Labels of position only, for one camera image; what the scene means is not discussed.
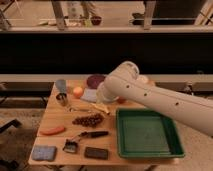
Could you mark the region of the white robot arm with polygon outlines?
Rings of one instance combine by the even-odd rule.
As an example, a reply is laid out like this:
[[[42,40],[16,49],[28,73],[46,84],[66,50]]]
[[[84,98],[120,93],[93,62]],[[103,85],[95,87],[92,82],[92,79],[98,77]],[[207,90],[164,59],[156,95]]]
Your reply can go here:
[[[213,137],[213,100],[151,86],[138,77],[135,63],[121,63],[98,86],[97,99],[110,103],[123,97]]]

